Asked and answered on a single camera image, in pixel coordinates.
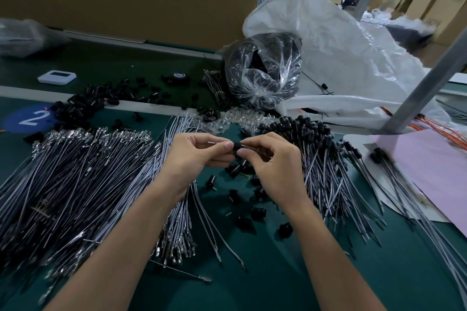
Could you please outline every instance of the blue circle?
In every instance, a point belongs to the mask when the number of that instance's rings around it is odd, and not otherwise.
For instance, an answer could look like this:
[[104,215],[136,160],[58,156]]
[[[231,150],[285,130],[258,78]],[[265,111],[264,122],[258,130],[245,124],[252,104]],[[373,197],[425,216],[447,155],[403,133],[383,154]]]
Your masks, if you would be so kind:
[[50,130],[55,122],[55,112],[50,110],[52,103],[40,103],[10,113],[2,122],[3,130],[11,133],[30,134]]

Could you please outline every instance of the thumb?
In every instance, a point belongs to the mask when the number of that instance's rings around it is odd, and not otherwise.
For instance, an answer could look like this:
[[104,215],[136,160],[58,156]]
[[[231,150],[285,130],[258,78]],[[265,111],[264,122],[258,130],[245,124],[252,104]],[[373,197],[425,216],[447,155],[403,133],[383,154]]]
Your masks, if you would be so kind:
[[261,159],[261,156],[253,150],[245,148],[238,149],[237,155],[244,160],[248,160],[253,165],[255,171],[257,168],[259,168],[260,165],[264,164],[264,161],[263,159]]
[[227,154],[232,151],[234,148],[234,143],[230,140],[227,142],[216,143],[210,148],[203,149],[203,152],[206,153],[207,159],[212,160],[216,156]]

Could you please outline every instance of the number 2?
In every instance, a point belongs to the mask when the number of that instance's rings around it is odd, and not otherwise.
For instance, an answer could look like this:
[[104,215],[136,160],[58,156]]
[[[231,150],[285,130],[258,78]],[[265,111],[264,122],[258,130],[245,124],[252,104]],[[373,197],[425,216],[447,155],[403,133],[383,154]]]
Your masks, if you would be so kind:
[[37,123],[31,122],[31,121],[34,121],[34,120],[36,120],[36,119],[42,119],[42,118],[45,118],[45,117],[47,117],[48,115],[50,115],[50,112],[49,112],[49,111],[36,111],[36,112],[34,112],[34,114],[39,114],[39,113],[42,113],[42,115],[39,116],[39,117],[34,117],[34,118],[26,119],[26,120],[24,120],[24,121],[21,121],[19,124],[24,124],[24,125],[27,125],[27,126],[36,126]]

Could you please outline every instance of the hand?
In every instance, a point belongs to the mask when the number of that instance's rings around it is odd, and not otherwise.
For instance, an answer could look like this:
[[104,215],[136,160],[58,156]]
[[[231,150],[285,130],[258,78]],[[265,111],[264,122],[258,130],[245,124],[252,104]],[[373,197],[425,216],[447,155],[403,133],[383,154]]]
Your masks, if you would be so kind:
[[175,205],[185,196],[187,187],[203,167],[225,168],[235,160],[233,147],[230,140],[211,134],[179,133],[175,135],[161,171],[150,187]]
[[287,215],[310,202],[306,194],[299,148],[276,133],[247,138],[241,143],[271,151],[273,157],[269,162],[263,161],[260,155],[250,149],[240,149],[237,155],[251,162],[268,196]]

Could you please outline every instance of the forearm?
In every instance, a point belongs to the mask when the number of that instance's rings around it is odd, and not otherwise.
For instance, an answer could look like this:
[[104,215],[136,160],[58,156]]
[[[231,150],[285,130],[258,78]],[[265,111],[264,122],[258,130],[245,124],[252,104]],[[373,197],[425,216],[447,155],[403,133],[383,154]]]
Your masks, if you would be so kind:
[[143,192],[46,311],[128,308],[173,207],[157,190],[153,184]]
[[287,215],[297,233],[313,289],[323,311],[385,310],[311,201]]

